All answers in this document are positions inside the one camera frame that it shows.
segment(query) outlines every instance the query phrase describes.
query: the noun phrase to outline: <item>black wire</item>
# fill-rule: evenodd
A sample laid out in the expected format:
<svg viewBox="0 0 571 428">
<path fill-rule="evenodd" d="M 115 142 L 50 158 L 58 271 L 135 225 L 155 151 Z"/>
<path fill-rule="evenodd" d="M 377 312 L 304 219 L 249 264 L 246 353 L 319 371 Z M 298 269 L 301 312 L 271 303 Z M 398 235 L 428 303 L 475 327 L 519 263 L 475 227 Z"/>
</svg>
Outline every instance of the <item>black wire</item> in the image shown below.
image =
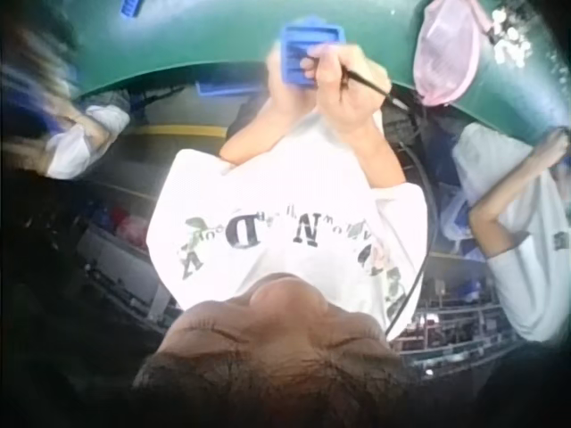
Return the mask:
<svg viewBox="0 0 571 428">
<path fill-rule="evenodd" d="M 412 138 L 416 138 L 416 136 L 418 134 L 420 134 L 420 127 L 418 127 L 418 130 L 414 133 Z M 402 302 L 401 307 L 399 308 L 398 312 L 394 315 L 393 320 L 391 321 L 391 324 L 388 326 L 388 328 L 385 331 L 385 335 L 387 337 L 388 337 L 389 333 L 393 330 L 394 325 L 396 324 L 396 321 L 402 315 L 402 312 L 407 307 L 407 304 L 409 303 L 409 300 L 412 297 L 412 294 L 417 289 L 418 284 L 420 283 L 420 278 L 424 274 L 424 271 L 426 269 L 426 263 L 428 262 L 428 258 L 430 257 L 430 251 L 432 250 L 434 242 L 436 241 L 436 236 L 438 235 L 438 224 L 439 224 L 438 209 L 436 208 L 434 193 L 432 191 L 432 186 L 430 185 L 430 181 L 428 180 L 428 176 L 426 175 L 426 172 L 422 166 L 422 163 L 418 159 L 417 155 L 409 147 L 407 147 L 403 142 L 400 141 L 399 146 L 401 147 L 401 149 L 404 152 L 406 152 L 409 155 L 410 159 L 412 160 L 412 163 L 414 163 L 415 167 L 418 170 L 418 173 L 420 175 L 420 180 L 422 181 L 422 186 L 424 186 L 424 188 L 426 189 L 426 199 L 428 202 L 428 208 L 430 209 L 430 212 L 432 214 L 434 224 L 433 224 L 433 233 L 432 233 L 432 236 L 430 237 L 430 240 L 428 241 L 428 246 L 426 248 L 426 256 L 425 256 L 424 260 L 422 260 L 422 264 L 420 265 L 420 269 L 417 272 L 417 276 L 415 277 L 414 282 L 412 283 L 412 286 L 410 287 L 409 293 L 407 294 L 406 298 Z"/>
</svg>

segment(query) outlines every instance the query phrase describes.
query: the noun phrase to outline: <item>finger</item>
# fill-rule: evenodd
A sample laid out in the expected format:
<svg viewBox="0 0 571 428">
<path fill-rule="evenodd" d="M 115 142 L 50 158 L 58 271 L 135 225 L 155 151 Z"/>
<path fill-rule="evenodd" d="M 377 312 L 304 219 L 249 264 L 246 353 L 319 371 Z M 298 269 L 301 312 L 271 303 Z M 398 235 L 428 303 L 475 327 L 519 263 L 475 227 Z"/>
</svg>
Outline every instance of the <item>finger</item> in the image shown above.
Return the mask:
<svg viewBox="0 0 571 428">
<path fill-rule="evenodd" d="M 389 78 L 387 70 L 374 61 L 367 59 L 367 62 L 369 68 L 371 69 L 371 73 L 373 74 L 373 83 L 375 83 L 381 89 L 385 90 L 386 93 L 391 92 L 393 84 Z"/>
<path fill-rule="evenodd" d="M 339 103 L 342 76 L 341 63 L 334 47 L 326 45 L 319 51 L 319 64 L 315 72 L 321 101 Z"/>
<path fill-rule="evenodd" d="M 317 45 L 308 49 L 308 55 L 321 59 L 326 52 L 331 51 L 335 53 L 341 65 L 348 70 L 356 71 L 361 76 L 363 76 L 363 74 L 370 74 L 367 57 L 358 45 Z"/>
<path fill-rule="evenodd" d="M 300 67 L 304 70 L 311 70 L 315 68 L 315 60 L 311 60 L 310 58 L 303 58 L 300 61 Z"/>
<path fill-rule="evenodd" d="M 269 50 L 268 56 L 266 57 L 266 66 L 268 70 L 273 70 L 276 67 L 279 67 L 281 63 L 280 57 L 280 44 L 278 41 L 274 42 L 271 49 Z"/>
</svg>

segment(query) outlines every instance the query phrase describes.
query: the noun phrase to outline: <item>pink bag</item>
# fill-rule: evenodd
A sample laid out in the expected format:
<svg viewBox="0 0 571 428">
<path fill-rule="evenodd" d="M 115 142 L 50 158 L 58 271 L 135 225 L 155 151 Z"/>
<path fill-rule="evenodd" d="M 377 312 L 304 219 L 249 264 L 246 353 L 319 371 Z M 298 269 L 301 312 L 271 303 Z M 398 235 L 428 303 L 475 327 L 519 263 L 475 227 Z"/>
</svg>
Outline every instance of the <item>pink bag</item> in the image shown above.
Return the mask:
<svg viewBox="0 0 571 428">
<path fill-rule="evenodd" d="M 466 92 L 480 60 L 481 32 L 491 27 L 477 0 L 434 0 L 426 7 L 414 60 L 424 105 L 452 103 Z"/>
</svg>

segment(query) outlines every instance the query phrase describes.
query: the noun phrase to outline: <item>blue item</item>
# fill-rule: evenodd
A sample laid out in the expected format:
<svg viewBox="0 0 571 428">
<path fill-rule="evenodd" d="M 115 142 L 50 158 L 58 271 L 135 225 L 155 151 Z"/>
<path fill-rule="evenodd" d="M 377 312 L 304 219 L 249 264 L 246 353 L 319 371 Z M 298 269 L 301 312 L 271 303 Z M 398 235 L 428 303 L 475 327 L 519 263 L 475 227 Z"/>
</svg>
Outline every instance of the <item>blue item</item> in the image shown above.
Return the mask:
<svg viewBox="0 0 571 428">
<path fill-rule="evenodd" d="M 143 0 L 123 0 L 121 13 L 128 18 L 133 18 L 135 15 L 137 15 L 141 3 L 143 3 Z"/>
<path fill-rule="evenodd" d="M 321 20 L 289 24 L 282 29 L 280 38 L 282 79 L 286 83 L 315 86 L 315 81 L 303 75 L 300 61 L 307 49 L 322 43 L 345 43 L 345 31 L 338 25 L 328 25 Z"/>
<path fill-rule="evenodd" d="M 196 91 L 200 96 L 249 95 L 261 92 L 263 89 L 262 83 L 196 82 Z"/>
</svg>

